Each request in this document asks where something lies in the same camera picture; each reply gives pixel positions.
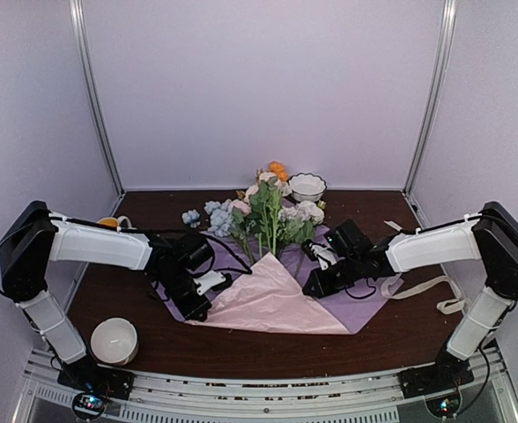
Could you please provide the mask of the purple tissue paper sheet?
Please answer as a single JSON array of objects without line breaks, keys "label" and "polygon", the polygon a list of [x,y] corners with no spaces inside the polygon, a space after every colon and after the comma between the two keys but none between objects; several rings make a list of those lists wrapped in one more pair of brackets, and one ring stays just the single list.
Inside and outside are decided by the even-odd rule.
[{"label": "purple tissue paper sheet", "polygon": [[185,319],[171,302],[166,308],[178,323],[228,330],[256,332],[354,335],[386,304],[381,285],[395,292],[402,285],[399,276],[375,281],[360,280],[355,286],[324,299],[302,293],[311,270],[318,263],[309,261],[297,245],[283,251],[280,258],[267,254],[251,266],[250,275],[235,273],[233,285],[221,293],[209,291],[211,309],[203,322]]}]

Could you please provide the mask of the blue flower bunch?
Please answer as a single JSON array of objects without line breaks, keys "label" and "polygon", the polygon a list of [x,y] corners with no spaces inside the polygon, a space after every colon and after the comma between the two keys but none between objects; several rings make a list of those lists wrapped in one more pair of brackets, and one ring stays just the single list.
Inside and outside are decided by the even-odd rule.
[{"label": "blue flower bunch", "polygon": [[249,244],[245,223],[245,218],[251,212],[250,205],[243,200],[228,199],[223,203],[209,201],[205,203],[204,211],[209,218],[207,231],[218,238],[231,237],[251,263],[254,263],[255,257]]}]

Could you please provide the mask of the white purple flower bunch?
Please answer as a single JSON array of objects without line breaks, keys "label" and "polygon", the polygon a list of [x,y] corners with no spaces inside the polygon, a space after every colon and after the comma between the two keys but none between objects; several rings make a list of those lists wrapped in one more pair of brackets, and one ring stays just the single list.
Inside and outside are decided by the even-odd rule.
[{"label": "white purple flower bunch", "polygon": [[324,202],[302,201],[283,206],[278,213],[277,256],[290,244],[301,244],[315,236],[325,218]]}]

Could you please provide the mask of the pink flower bunch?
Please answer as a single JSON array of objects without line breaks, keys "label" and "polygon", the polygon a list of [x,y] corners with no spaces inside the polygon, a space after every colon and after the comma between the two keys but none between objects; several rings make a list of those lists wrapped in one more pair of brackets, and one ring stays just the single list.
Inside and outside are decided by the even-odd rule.
[{"label": "pink flower bunch", "polygon": [[[251,212],[245,218],[249,244],[253,252],[251,241],[255,239],[259,257],[263,256],[265,249],[275,256],[278,240],[278,213],[283,207],[283,199],[292,191],[288,181],[281,182],[275,174],[269,171],[269,168],[267,170],[259,169],[256,172],[254,184],[256,183],[259,185],[259,191],[251,197],[249,204]],[[236,200],[244,201],[245,191],[238,191]]]}]

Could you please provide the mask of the cream ribbon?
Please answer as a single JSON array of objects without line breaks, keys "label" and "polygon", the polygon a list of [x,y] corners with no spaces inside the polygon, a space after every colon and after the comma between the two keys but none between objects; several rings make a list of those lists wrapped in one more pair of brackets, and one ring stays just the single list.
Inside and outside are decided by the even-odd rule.
[{"label": "cream ribbon", "polygon": [[463,311],[470,304],[469,299],[462,288],[448,276],[429,279],[400,293],[392,293],[390,289],[396,285],[399,280],[397,275],[400,273],[428,265],[476,258],[477,245],[470,236],[470,222],[449,224],[427,232],[418,227],[414,234],[404,234],[402,228],[392,220],[387,220],[385,224],[395,229],[398,235],[393,237],[386,251],[386,257],[396,275],[382,282],[380,288],[382,297],[395,301],[405,300],[441,283],[447,283],[454,297],[438,302],[436,308],[444,315]]}]

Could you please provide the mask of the orange flower stem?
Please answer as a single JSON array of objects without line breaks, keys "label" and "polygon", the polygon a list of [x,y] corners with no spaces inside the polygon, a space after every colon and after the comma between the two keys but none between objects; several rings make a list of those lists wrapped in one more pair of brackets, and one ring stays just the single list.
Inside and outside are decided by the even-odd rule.
[{"label": "orange flower stem", "polygon": [[281,182],[288,181],[288,173],[286,172],[285,166],[277,161],[272,161],[269,164],[269,171],[277,176]]}]

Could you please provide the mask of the white small blossom stem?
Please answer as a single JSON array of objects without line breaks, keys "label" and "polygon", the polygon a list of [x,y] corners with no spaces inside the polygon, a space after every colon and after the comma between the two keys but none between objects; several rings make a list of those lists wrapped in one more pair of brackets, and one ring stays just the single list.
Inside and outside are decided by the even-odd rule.
[{"label": "white small blossom stem", "polygon": [[257,192],[259,191],[259,185],[256,183],[252,186],[250,186],[246,191],[245,191],[245,196],[244,196],[244,201],[247,203],[247,204],[250,204],[251,203],[251,197],[253,195],[255,195]]}]

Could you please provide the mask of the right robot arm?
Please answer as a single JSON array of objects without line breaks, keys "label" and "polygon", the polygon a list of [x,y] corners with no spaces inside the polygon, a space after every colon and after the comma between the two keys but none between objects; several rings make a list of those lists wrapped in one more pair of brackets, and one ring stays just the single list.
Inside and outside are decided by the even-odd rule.
[{"label": "right robot arm", "polygon": [[308,242],[319,260],[302,292],[330,297],[360,280],[388,278],[439,265],[454,282],[455,305],[464,314],[429,369],[434,388],[448,388],[463,366],[518,302],[518,221],[501,203],[437,226],[407,230],[373,242],[350,219],[329,230],[329,246]]}]

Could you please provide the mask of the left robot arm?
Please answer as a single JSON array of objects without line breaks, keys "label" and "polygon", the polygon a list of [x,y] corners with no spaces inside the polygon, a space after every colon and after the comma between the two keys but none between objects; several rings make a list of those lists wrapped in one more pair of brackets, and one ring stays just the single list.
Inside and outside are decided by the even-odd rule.
[{"label": "left robot arm", "polygon": [[104,382],[86,342],[50,292],[54,263],[106,265],[143,273],[162,287],[187,320],[204,321],[206,294],[225,286],[227,271],[203,270],[214,250],[204,234],[182,230],[105,226],[31,202],[0,240],[0,294],[22,310],[61,361],[63,372],[85,391]]}]

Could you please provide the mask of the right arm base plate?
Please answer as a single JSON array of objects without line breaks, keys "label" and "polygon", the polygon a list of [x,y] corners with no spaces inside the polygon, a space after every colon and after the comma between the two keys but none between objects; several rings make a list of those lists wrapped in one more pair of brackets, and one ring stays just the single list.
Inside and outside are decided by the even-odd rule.
[{"label": "right arm base plate", "polygon": [[404,398],[430,396],[474,381],[470,363],[459,359],[411,367],[398,375]]}]

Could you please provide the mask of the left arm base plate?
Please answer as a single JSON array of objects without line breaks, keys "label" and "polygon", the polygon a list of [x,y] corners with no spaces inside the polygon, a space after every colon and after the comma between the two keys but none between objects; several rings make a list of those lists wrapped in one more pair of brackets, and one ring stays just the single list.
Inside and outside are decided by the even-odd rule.
[{"label": "left arm base plate", "polygon": [[71,364],[64,362],[57,382],[100,397],[128,400],[134,379],[130,371],[101,367],[88,356]]}]

